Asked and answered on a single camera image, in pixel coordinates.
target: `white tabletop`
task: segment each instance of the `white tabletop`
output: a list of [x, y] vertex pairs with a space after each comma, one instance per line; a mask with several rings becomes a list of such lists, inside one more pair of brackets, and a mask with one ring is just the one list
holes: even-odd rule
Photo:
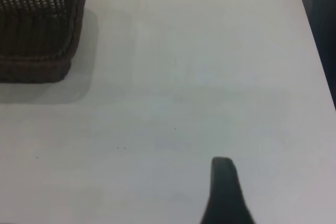
[[336, 220], [336, 115], [301, 0], [87, 0], [58, 84], [0, 85], [0, 222], [199, 223], [214, 156], [258, 224]]

